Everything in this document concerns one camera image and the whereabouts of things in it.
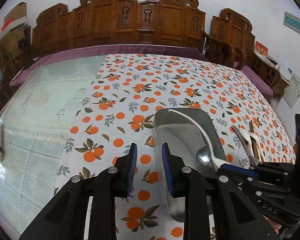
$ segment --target metal spoon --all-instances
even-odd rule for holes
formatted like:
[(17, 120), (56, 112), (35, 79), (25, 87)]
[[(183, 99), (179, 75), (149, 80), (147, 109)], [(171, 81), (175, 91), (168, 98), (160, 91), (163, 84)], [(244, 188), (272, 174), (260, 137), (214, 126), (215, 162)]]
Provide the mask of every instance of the metal spoon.
[(203, 146), (197, 153), (197, 163), (199, 164), (199, 172), (202, 172), (202, 168), (206, 165), (211, 158), (211, 152), (209, 145)]

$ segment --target silver screw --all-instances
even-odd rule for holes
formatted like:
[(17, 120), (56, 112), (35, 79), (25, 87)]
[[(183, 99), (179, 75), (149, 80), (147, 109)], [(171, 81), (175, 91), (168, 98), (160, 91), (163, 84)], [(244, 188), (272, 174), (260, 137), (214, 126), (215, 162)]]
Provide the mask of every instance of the silver screw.
[(183, 167), (181, 170), (182, 170), (182, 172), (184, 172), (184, 173), (190, 173), (190, 172), (191, 172), (191, 168), (190, 168), (190, 167), (187, 167), (187, 166)]
[(109, 173), (116, 173), (118, 171), (118, 169), (116, 168), (116, 167), (110, 167), (109, 169), (108, 169), (108, 172)]
[(81, 180), (81, 177), (79, 176), (79, 175), (75, 175), (75, 176), (73, 176), (72, 178), (71, 178), (71, 181), (73, 182), (73, 183), (77, 183), (77, 182), (79, 182)]
[(222, 175), (222, 176), (219, 177), (219, 180), (220, 180), (221, 182), (223, 182), (223, 183), (226, 183), (226, 182), (228, 181), (228, 177)]

